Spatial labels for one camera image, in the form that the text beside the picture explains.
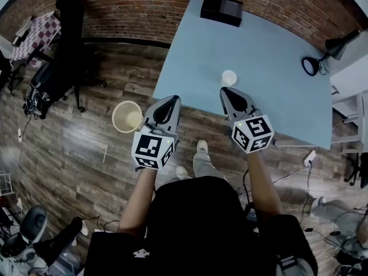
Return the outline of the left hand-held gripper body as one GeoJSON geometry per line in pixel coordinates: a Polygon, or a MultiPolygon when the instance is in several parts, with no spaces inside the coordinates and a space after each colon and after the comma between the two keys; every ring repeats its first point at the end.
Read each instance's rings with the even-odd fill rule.
{"type": "Polygon", "coordinates": [[[179,118],[170,120],[168,127],[155,124],[143,117],[139,131],[135,132],[131,156],[136,163],[136,170],[151,168],[162,170],[176,150],[178,134],[176,129],[179,118]]]}

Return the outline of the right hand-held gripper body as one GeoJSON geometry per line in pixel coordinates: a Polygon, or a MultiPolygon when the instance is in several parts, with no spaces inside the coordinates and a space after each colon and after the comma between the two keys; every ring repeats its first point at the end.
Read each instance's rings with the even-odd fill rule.
{"type": "Polygon", "coordinates": [[[250,106],[250,112],[239,112],[231,109],[226,112],[228,120],[228,136],[233,147],[238,146],[246,154],[260,151],[269,146],[274,136],[274,130],[267,115],[255,105],[250,106]]]}

